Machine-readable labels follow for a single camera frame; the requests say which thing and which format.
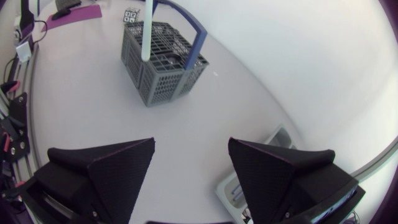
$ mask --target white wall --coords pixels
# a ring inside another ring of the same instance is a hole
[[[398,135],[398,51],[376,0],[174,0],[274,95],[309,150],[334,149],[347,172]],[[362,187],[367,223],[398,159]]]
[[[15,4],[7,0],[0,10],[0,80],[7,62],[15,56],[14,48],[14,19]]]

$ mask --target black fabric cover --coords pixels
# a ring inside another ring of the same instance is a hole
[[[79,150],[48,150],[50,162],[88,176],[112,223],[128,223],[155,152],[154,138]]]
[[[231,138],[228,144],[254,223],[270,223],[298,175],[331,164],[332,150],[299,151]]]

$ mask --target black cable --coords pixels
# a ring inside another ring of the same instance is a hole
[[[4,67],[4,76],[2,77],[2,82],[5,83],[6,82],[6,73],[7,73],[7,67],[8,65],[13,62],[15,59],[17,58],[17,56],[15,56],[13,59],[11,59],[10,61],[8,61],[8,63],[6,64],[6,66]]]
[[[47,23],[45,21],[35,21],[35,22],[43,22],[44,23],[44,25],[45,25],[45,33],[44,33],[42,38],[40,38],[39,40],[36,40],[35,42],[33,42],[33,45],[36,44],[37,42],[41,41],[42,39],[44,39],[45,35],[47,34],[47,29],[48,29]]]

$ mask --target cable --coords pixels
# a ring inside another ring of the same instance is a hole
[[[6,73],[7,73],[7,67],[8,67],[8,65],[9,65],[11,62],[13,62],[16,58],[17,58],[17,56],[15,56],[13,59],[11,59],[10,61],[8,61],[8,63],[7,63],[6,66],[4,67],[4,76],[2,77],[3,83],[6,82]]]
[[[355,211],[353,211],[353,213],[354,213],[354,215],[356,215],[358,217],[358,224],[360,224],[361,223],[361,219],[359,218],[359,215]]]
[[[45,33],[44,33],[42,38],[40,38],[39,40],[36,40],[35,42],[33,42],[33,45],[36,44],[37,42],[41,41],[42,39],[44,39],[45,35],[47,34],[47,29],[48,29],[47,23],[45,21],[35,21],[35,22],[43,22],[44,23],[44,25],[45,25]]]

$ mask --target gray box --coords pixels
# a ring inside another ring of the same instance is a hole
[[[141,60],[144,22],[124,25],[122,61],[146,106],[173,101],[189,93],[209,64],[198,55],[192,69],[184,69],[191,45],[168,23],[152,23],[150,59]]]

